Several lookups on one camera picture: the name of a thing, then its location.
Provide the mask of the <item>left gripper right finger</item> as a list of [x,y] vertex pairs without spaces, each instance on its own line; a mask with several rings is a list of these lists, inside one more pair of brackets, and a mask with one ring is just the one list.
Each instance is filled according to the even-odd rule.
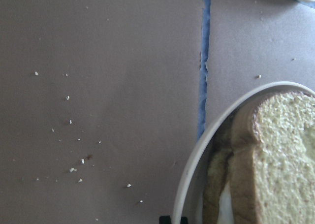
[[188,224],[187,217],[181,217],[180,224]]

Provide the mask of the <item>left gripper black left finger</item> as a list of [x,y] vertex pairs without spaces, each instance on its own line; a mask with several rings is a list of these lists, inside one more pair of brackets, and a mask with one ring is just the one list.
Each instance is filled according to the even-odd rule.
[[160,216],[158,220],[159,224],[172,224],[170,216]]

